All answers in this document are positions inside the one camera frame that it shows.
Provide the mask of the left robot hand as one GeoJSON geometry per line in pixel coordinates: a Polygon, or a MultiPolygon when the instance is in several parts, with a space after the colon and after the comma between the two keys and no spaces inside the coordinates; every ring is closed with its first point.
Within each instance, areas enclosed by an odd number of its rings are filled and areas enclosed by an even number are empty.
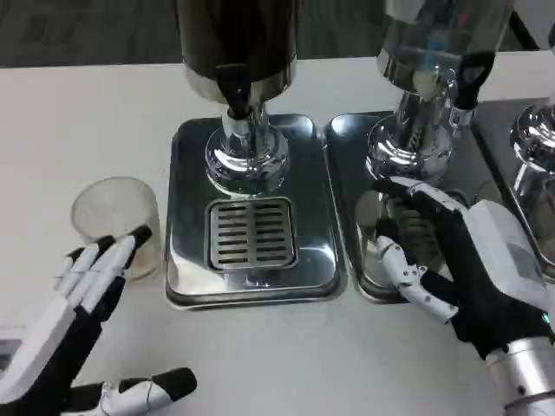
{"type": "Polygon", "coordinates": [[[3,415],[147,415],[196,390],[188,367],[146,378],[74,383],[118,306],[135,255],[152,236],[142,224],[69,252],[36,323],[20,339],[2,330],[3,415]]]}

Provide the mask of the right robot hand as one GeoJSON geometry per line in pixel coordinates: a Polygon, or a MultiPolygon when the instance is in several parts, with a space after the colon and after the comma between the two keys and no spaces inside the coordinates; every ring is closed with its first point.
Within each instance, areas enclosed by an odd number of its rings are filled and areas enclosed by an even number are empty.
{"type": "Polygon", "coordinates": [[[389,218],[375,228],[382,267],[409,302],[453,326],[480,358],[510,344],[541,338],[554,342],[548,291],[529,244],[516,244],[519,222],[503,205],[481,200],[470,207],[427,182],[393,176],[374,189],[398,197],[434,227],[451,274],[419,263],[389,218]]]}

